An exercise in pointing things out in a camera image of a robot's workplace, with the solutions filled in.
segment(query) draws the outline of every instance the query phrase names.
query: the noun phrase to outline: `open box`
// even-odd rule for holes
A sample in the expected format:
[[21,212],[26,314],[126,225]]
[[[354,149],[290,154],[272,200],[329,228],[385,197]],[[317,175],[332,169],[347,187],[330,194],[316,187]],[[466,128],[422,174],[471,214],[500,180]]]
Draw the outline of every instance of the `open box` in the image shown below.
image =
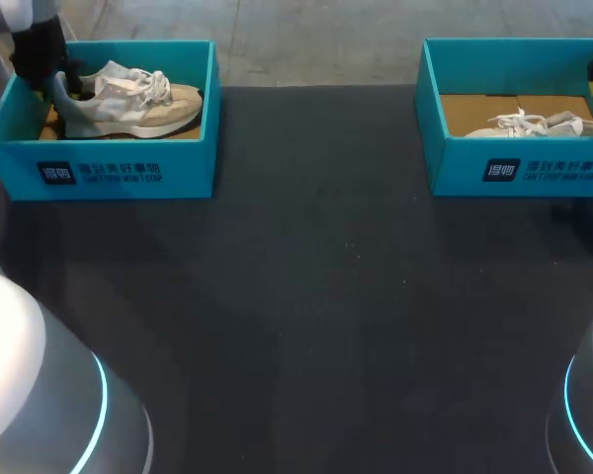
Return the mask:
[[0,101],[0,180],[13,200],[208,198],[219,126],[220,84],[210,41],[79,41],[70,56],[92,74],[109,60],[161,70],[205,92],[195,133],[178,139],[40,139],[50,102],[12,77]]
[[593,137],[457,136],[519,106],[593,118],[592,58],[593,39],[426,39],[415,107],[433,194],[593,197]]

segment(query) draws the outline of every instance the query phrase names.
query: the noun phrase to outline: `black logo square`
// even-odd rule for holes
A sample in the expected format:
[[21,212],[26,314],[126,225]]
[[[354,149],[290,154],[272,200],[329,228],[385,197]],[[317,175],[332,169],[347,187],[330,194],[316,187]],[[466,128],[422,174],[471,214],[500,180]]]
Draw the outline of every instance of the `black logo square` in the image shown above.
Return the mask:
[[41,161],[38,169],[47,185],[76,185],[75,175],[67,161]]
[[514,181],[521,160],[518,158],[492,158],[487,161],[483,181],[508,182]]

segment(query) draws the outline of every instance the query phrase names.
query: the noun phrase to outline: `concrete floor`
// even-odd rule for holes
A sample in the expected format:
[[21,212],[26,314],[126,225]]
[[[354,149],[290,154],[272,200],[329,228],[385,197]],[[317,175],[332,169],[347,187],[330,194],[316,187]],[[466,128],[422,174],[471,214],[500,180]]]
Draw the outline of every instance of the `concrete floor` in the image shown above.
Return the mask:
[[229,85],[415,81],[425,37],[593,37],[593,0],[63,0],[81,40],[211,39]]

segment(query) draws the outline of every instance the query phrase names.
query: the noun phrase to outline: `black table surface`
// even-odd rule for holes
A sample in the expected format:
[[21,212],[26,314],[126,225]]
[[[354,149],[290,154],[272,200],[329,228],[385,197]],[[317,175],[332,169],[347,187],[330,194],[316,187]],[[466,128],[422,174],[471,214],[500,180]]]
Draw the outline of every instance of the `black table surface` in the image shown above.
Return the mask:
[[550,472],[593,203],[431,197],[412,87],[223,92],[212,199],[0,199],[0,262],[143,399],[154,473]]

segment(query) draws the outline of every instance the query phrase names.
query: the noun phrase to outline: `shoe sole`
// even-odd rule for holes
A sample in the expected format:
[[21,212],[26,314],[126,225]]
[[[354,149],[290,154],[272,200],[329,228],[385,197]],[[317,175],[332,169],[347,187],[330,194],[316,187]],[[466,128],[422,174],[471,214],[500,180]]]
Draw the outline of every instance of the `shoe sole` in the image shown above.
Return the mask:
[[101,138],[108,135],[129,134],[136,138],[162,138],[194,121],[202,112],[200,109],[194,116],[185,117],[173,123],[160,126],[138,126],[124,123],[98,121],[93,123],[66,122],[66,138]]

